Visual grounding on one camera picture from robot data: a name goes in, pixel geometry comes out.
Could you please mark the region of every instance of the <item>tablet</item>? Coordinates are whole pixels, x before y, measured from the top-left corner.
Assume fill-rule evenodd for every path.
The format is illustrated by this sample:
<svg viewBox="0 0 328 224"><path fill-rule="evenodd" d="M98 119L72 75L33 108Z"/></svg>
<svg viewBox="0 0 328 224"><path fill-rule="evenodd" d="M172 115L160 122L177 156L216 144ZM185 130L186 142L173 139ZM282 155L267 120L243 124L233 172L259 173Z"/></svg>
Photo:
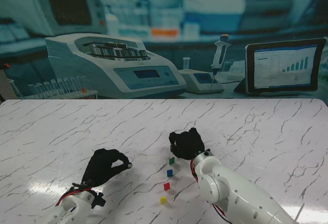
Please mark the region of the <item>tablet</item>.
<svg viewBox="0 0 328 224"><path fill-rule="evenodd" d="M325 38L316 38L247 45L246 92L317 90L325 43Z"/></svg>

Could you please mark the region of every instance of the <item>yellow cube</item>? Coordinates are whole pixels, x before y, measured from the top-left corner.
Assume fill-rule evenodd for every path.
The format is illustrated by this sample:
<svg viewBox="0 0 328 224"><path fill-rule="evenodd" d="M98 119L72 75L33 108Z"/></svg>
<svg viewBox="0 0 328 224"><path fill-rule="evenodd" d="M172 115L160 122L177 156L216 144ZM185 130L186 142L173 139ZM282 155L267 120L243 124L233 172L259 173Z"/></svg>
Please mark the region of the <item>yellow cube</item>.
<svg viewBox="0 0 328 224"><path fill-rule="evenodd" d="M161 197L161 198L160 198L160 203L161 203L162 205L166 204L167 202L168 202L168 200L166 199L166 197Z"/></svg>

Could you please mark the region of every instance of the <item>test tube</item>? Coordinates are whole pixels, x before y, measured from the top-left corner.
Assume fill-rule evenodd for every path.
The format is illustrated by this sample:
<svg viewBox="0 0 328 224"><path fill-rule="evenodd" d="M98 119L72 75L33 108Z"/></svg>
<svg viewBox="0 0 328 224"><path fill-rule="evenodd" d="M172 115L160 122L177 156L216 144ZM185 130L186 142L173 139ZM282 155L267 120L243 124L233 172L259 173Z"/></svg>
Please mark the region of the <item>test tube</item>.
<svg viewBox="0 0 328 224"><path fill-rule="evenodd" d="M36 93L36 89L34 88L34 85L29 84L27 86L29 87L34 99L39 99L38 94Z"/></svg>
<svg viewBox="0 0 328 224"><path fill-rule="evenodd" d="M48 93L47 93L47 91L46 91L46 88L41 84L41 83L36 83L38 86L39 86L39 88L40 88L40 90L41 90L41 95L42 95L42 97L44 98L44 99L48 99Z"/></svg>
<svg viewBox="0 0 328 224"><path fill-rule="evenodd" d="M190 57L183 57L183 69L189 69Z"/></svg>
<svg viewBox="0 0 328 224"><path fill-rule="evenodd" d="M62 92L60 91L60 88L58 87L57 82L54 79L52 79L52 80L50 80L50 83L51 83L51 86L52 86L55 96L60 97Z"/></svg>
<svg viewBox="0 0 328 224"><path fill-rule="evenodd" d="M36 94L37 94L38 98L44 99L44 97L42 95L41 87L38 84L36 84L36 85L34 85L34 88L36 90Z"/></svg>
<svg viewBox="0 0 328 224"><path fill-rule="evenodd" d="M72 84L67 77L64 78L64 83L67 88L67 93L73 92Z"/></svg>
<svg viewBox="0 0 328 224"><path fill-rule="evenodd" d="M83 81L83 78L81 76L77 76L76 79L77 79L77 82L78 82L78 85L79 85L80 92L82 91L82 88L86 89L86 85Z"/></svg>
<svg viewBox="0 0 328 224"><path fill-rule="evenodd" d="M78 91L78 84L77 84L77 81L74 77L71 77L71 83L72 83L73 91L77 92Z"/></svg>
<svg viewBox="0 0 328 224"><path fill-rule="evenodd" d="M63 80L61 78L57 78L57 83L58 83L58 85L61 89L61 93L63 95L65 95L65 93L67 93L67 91L66 91L66 87L65 87L65 84L64 84Z"/></svg>
<svg viewBox="0 0 328 224"><path fill-rule="evenodd" d="M52 87L51 87L50 83L49 82L43 82L43 84L45 85L45 88L48 92L48 96L53 97L54 93L53 93L53 90L52 90Z"/></svg>
<svg viewBox="0 0 328 224"><path fill-rule="evenodd" d="M89 82L89 79L84 75L82 76L83 80L84 80L84 83L86 84L86 87L87 87L87 91L88 92L91 92L92 91L92 88L91 88L91 85L90 85L90 82Z"/></svg>

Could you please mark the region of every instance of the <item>red cube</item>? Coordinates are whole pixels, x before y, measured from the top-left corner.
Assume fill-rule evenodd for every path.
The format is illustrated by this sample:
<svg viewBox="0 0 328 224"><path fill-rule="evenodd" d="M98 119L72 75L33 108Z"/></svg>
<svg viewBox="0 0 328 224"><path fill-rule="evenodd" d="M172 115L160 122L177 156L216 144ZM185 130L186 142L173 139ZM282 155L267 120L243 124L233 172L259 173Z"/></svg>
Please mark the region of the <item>red cube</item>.
<svg viewBox="0 0 328 224"><path fill-rule="evenodd" d="M164 184L164 191L167 191L168 189L170 189L170 183L165 183Z"/></svg>

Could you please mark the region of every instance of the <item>white marble table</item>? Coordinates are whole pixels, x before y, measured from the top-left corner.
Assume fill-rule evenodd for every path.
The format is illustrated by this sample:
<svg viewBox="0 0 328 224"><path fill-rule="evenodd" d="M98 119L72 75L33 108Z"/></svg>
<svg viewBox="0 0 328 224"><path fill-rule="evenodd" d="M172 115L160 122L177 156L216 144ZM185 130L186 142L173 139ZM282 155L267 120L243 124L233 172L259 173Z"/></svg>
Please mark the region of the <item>white marble table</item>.
<svg viewBox="0 0 328 224"><path fill-rule="evenodd" d="M88 223L224 223L202 202L189 164L172 168L168 136L196 127L226 166L271 193L300 223L328 222L328 108L317 99L9 100L0 106L0 223L35 223L93 151L133 163L100 187ZM169 204L159 203L161 196Z"/></svg>

